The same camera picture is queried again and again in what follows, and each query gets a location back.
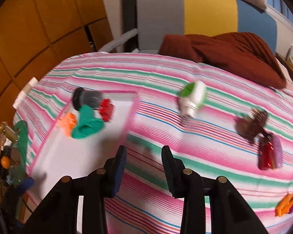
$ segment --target screw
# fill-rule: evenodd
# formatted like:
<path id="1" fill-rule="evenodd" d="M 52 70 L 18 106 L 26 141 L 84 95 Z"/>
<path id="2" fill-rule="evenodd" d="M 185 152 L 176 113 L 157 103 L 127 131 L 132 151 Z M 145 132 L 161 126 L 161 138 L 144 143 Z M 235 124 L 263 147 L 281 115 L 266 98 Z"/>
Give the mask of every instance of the screw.
<path id="1" fill-rule="evenodd" d="M 104 174 L 106 170 L 104 168 L 97 169 L 97 174 Z"/>
<path id="2" fill-rule="evenodd" d="M 218 178 L 218 181 L 219 181 L 220 183 L 226 183 L 226 182 L 227 182 L 227 179 L 226 179 L 225 177 L 223 177 L 223 176 L 220 176 L 220 177 Z"/>
<path id="3" fill-rule="evenodd" d="M 186 174 L 186 175 L 190 175 L 190 174 L 192 174 L 192 170 L 186 168 L 186 169 L 183 169 L 183 173 Z"/>
<path id="4" fill-rule="evenodd" d="M 69 182 L 70 180 L 71 180 L 70 176 L 64 176 L 64 177 L 61 178 L 61 181 L 62 181 L 63 183 L 67 183 L 67 182 Z"/>

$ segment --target teal toy hat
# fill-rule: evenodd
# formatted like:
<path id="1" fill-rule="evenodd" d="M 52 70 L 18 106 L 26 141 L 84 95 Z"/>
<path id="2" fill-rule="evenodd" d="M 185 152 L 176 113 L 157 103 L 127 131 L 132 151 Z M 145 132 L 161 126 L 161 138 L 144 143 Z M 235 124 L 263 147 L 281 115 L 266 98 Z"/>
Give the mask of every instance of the teal toy hat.
<path id="1" fill-rule="evenodd" d="M 71 136 L 74 139 L 82 139 L 99 132 L 103 127 L 103 120 L 95 117 L 95 113 L 90 106 L 83 105 L 79 109 L 78 124 L 74 127 Z"/>

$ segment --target reddish-brown cloth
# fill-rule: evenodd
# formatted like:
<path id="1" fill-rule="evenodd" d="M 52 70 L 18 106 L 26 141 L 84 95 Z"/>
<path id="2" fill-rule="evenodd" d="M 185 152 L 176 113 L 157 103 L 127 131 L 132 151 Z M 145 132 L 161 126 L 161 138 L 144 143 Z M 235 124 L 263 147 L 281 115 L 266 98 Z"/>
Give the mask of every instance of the reddish-brown cloth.
<path id="1" fill-rule="evenodd" d="M 286 80 L 266 42 L 254 33 L 165 35 L 160 55 L 203 62 L 255 83 L 282 89 Z"/>

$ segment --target orange clip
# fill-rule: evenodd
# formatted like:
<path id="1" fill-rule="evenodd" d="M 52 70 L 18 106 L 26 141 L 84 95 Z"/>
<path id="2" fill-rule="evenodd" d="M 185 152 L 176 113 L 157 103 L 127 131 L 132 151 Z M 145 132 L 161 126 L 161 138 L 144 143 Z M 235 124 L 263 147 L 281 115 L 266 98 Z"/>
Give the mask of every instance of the orange clip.
<path id="1" fill-rule="evenodd" d="M 69 137 L 71 137 L 71 132 L 76 124 L 76 116 L 72 113 L 67 113 L 63 119 L 60 120 L 60 127 L 64 129 L 65 134 Z"/>
<path id="2" fill-rule="evenodd" d="M 293 206 L 293 193 L 287 194 L 276 206 L 276 215 L 283 216 L 288 214 L 290 208 Z"/>

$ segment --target striped tablecloth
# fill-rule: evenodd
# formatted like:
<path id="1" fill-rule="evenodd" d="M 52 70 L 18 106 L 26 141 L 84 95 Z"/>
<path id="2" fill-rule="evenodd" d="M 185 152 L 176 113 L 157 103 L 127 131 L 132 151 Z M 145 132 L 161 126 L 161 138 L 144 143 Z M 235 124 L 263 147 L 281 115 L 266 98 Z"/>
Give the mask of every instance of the striped tablecloth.
<path id="1" fill-rule="evenodd" d="M 180 126 L 177 92 L 192 81 L 207 85 L 204 106 Z M 293 213 L 275 217 L 274 208 L 293 192 L 293 94 L 271 90 L 221 69 L 150 54 L 89 53 L 64 60 L 29 93 L 14 122 L 28 123 L 27 171 L 63 106 L 77 87 L 135 90 L 140 104 L 124 145 L 128 161 L 121 189 L 106 200 L 109 233 L 179 233 L 183 201 L 168 191 L 161 148 L 169 145 L 187 168 L 201 176 L 223 175 L 237 188 L 269 233 L 284 233 Z M 269 113 L 266 129 L 280 137 L 283 168 L 257 168 L 258 142 L 236 133 L 236 120 L 252 108 Z M 206 231 L 211 232 L 208 198 Z"/>

